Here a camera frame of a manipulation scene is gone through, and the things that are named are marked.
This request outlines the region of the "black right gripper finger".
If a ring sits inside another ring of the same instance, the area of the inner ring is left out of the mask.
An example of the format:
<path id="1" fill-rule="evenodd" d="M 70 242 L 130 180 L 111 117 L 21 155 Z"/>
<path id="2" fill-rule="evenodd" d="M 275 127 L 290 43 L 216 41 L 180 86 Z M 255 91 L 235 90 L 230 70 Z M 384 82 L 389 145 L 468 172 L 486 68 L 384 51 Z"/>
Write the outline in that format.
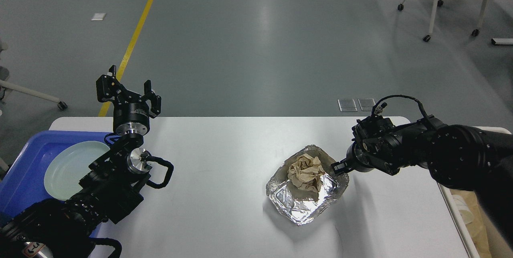
<path id="1" fill-rule="evenodd" d="M 348 158 L 344 158 L 341 161 L 332 163 L 330 165 L 333 177 L 341 176 L 346 173 L 350 173 L 353 170 L 353 161 Z"/>

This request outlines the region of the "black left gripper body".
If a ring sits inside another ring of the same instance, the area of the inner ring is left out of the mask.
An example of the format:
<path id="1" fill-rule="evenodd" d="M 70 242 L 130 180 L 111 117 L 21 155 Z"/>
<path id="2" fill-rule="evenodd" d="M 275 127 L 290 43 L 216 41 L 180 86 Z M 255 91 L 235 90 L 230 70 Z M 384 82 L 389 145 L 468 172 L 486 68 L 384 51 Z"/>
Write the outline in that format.
<path id="1" fill-rule="evenodd" d="M 114 103 L 113 132 L 118 136 L 127 133 L 146 135 L 149 127 L 149 107 L 145 102 Z"/>

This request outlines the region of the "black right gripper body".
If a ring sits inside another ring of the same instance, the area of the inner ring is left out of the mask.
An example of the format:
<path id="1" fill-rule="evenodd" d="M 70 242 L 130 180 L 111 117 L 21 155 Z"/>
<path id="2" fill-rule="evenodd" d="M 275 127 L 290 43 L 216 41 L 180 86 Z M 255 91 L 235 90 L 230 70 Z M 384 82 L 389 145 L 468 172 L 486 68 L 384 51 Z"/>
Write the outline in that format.
<path id="1" fill-rule="evenodd" d="M 346 173 L 351 171 L 366 173 L 374 170 L 374 167 L 366 163 L 366 156 L 357 143 L 352 143 L 346 153 L 345 161 L 348 166 Z"/>

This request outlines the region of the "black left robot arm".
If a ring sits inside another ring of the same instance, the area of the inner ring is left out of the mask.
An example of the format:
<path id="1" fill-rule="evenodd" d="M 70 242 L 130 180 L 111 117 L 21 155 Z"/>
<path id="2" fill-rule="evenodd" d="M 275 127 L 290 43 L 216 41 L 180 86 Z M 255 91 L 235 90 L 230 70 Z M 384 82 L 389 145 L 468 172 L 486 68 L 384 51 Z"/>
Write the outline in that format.
<path id="1" fill-rule="evenodd" d="M 96 81 L 97 100 L 111 102 L 113 136 L 109 150 L 89 165 L 81 190 L 64 202 L 47 198 L 34 203 L 1 227 L 2 258 L 87 258 L 97 245 L 113 247 L 119 258 L 122 245 L 91 234 L 101 223 L 116 224 L 142 201 L 144 186 L 166 187 L 174 165 L 142 151 L 149 120 L 161 112 L 161 96 L 145 81 L 143 94 L 126 89 L 117 79 L 117 67 Z"/>

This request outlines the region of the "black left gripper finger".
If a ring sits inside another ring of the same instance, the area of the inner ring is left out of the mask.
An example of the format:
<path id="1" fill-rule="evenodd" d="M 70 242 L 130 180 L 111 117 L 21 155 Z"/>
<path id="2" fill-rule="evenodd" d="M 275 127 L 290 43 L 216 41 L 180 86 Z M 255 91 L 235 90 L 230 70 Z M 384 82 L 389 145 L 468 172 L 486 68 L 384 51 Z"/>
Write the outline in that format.
<path id="1" fill-rule="evenodd" d="M 125 104 L 139 101 L 139 94 L 125 88 L 117 79 L 117 66 L 110 66 L 107 74 L 101 75 L 96 81 L 97 101 Z"/>
<path id="2" fill-rule="evenodd" d="M 149 116 L 154 119 L 161 114 L 162 110 L 162 98 L 157 95 L 151 86 L 151 80 L 146 80 L 143 84 L 143 96 L 141 98 L 143 102 L 150 102 Z"/>

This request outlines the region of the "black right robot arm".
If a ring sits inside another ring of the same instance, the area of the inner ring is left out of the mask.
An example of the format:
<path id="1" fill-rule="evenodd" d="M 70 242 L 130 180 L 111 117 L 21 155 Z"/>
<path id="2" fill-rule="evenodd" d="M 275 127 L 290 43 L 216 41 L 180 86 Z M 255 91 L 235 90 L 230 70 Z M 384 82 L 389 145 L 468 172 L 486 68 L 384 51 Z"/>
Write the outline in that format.
<path id="1" fill-rule="evenodd" d="M 370 116 L 352 127 L 353 140 L 346 157 L 331 164 L 336 176 L 351 171 L 380 170 L 396 175 L 417 165 L 439 184 L 454 190 L 473 191 L 482 209 L 509 247 L 513 240 L 513 137 L 467 125 L 447 125 L 428 115 L 420 100 L 422 118 L 394 125 L 382 116 L 387 106 L 380 99 Z"/>

